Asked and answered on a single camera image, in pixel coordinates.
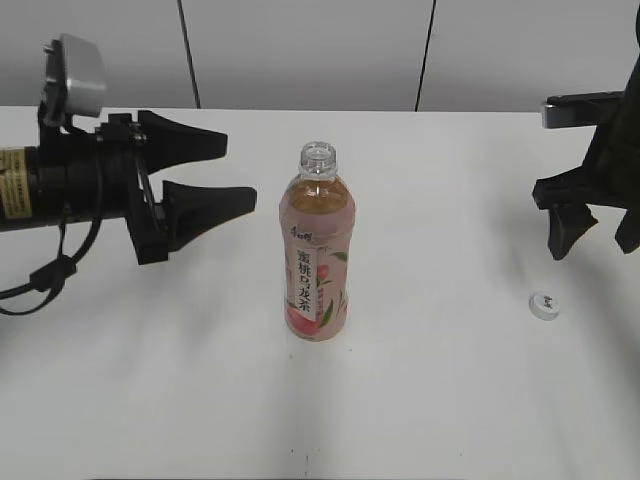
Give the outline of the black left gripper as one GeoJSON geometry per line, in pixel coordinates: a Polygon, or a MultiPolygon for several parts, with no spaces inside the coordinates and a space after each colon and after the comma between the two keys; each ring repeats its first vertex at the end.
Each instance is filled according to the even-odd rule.
{"type": "Polygon", "coordinates": [[[39,122],[37,225],[66,211],[72,223],[125,221],[140,265],[169,259],[170,250],[249,214],[252,187],[196,187],[163,182],[155,201],[149,175],[173,166],[226,156],[228,135],[180,124],[150,110],[110,114],[92,133],[67,120],[39,122]]]}

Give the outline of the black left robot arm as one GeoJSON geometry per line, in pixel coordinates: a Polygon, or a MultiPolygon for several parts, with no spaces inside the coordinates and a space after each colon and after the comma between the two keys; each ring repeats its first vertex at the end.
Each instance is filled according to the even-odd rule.
{"type": "Polygon", "coordinates": [[[37,146],[1,152],[4,231],[95,219],[125,221],[137,261],[163,262],[209,230],[254,211],[252,187],[196,187],[164,181],[155,200],[152,174],[215,160],[224,133],[183,125],[149,110],[109,115],[95,132],[71,124],[40,127],[37,146]]]}

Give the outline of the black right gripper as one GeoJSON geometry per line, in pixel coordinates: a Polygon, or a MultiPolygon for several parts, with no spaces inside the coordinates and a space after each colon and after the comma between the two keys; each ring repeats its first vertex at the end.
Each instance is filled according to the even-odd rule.
{"type": "Polygon", "coordinates": [[[536,181],[533,198],[549,209],[548,248],[554,260],[564,259],[573,245],[598,220],[587,205],[625,210],[615,241],[624,254],[640,245],[639,218],[639,66],[631,71],[623,97],[612,117],[594,126],[582,164],[536,181]]]}

